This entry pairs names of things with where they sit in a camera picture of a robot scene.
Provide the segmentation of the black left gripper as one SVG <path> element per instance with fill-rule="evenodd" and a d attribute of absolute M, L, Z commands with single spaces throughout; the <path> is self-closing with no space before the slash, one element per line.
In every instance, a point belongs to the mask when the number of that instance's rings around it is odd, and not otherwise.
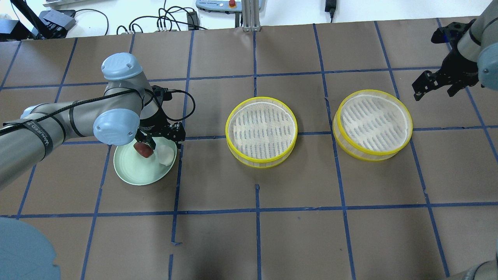
<path fill-rule="evenodd" d="M 166 87 L 153 86 L 151 90 L 146 89 L 146 95 L 151 99 L 146 105 L 156 105 L 158 110 L 151 117 L 141 119 L 139 127 L 135 134 L 135 140 L 138 143 L 155 145 L 153 138 L 165 138 L 176 144 L 177 149 L 181 149 L 182 143 L 186 139 L 186 131 L 182 121 L 186 118 L 173 119 L 164 112 L 162 104 L 164 101 L 170 101 L 172 94 L 183 93 L 182 90 L 169 90 Z"/>

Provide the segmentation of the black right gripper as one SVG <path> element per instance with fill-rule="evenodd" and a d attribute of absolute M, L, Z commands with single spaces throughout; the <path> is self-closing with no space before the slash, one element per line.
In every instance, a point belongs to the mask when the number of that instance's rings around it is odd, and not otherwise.
<path fill-rule="evenodd" d="M 416 101 L 420 101 L 428 92 L 450 86 L 448 96 L 454 97 L 457 92 L 476 85 L 478 81 L 477 63 L 466 59 L 459 51 L 452 50 L 444 58 L 438 71 L 423 71 L 412 83 L 413 96 Z"/>

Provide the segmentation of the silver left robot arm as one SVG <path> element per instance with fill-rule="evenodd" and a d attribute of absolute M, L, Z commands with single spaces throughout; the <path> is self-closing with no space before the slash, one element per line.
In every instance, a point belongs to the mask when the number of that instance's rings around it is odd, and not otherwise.
<path fill-rule="evenodd" d="M 185 141 L 183 119 L 165 113 L 163 102 L 180 90 L 150 85 L 142 66 L 130 53 L 104 60 L 107 79 L 103 96 L 66 103 L 40 103 L 26 108 L 19 119 L 1 127 L 1 188 L 48 157 L 73 138 L 93 136 L 115 145 L 118 160 L 169 166 L 175 152 L 166 151 L 160 138 L 177 147 Z M 396 97 L 379 90 L 360 90 L 338 107 L 331 126 L 338 145 L 350 156 L 378 162 L 406 147 L 413 133 L 412 117 Z M 271 97 L 253 97 L 236 106 L 225 124 L 232 155 L 246 166 L 270 168 L 290 156 L 298 135 L 297 119 L 287 105 Z"/>

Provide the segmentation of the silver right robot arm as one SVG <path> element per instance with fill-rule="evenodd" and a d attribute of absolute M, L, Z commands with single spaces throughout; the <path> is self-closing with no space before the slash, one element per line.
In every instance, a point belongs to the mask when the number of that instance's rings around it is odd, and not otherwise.
<path fill-rule="evenodd" d="M 493 0 L 483 13 L 469 23 L 452 22 L 439 27 L 432 43 L 449 43 L 451 50 L 436 72 L 424 71 L 413 83 L 414 99 L 449 86 L 450 97 L 465 87 L 481 86 L 497 90 L 498 2 Z"/>

